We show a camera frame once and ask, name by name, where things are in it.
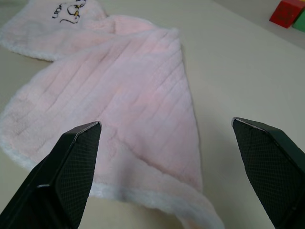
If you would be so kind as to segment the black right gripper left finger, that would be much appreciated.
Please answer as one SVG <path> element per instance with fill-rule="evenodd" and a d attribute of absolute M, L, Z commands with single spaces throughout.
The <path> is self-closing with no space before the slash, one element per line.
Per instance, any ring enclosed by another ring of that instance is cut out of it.
<path fill-rule="evenodd" d="M 92 187 L 102 125 L 64 133 L 0 215 L 2 229 L 76 229 Z"/>

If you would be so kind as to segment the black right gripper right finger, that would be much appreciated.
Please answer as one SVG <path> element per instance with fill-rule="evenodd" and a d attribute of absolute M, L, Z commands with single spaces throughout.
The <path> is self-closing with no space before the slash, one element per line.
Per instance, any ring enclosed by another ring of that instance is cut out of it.
<path fill-rule="evenodd" d="M 305 227 L 305 154 L 282 130 L 235 117 L 247 177 L 276 229 Z"/>

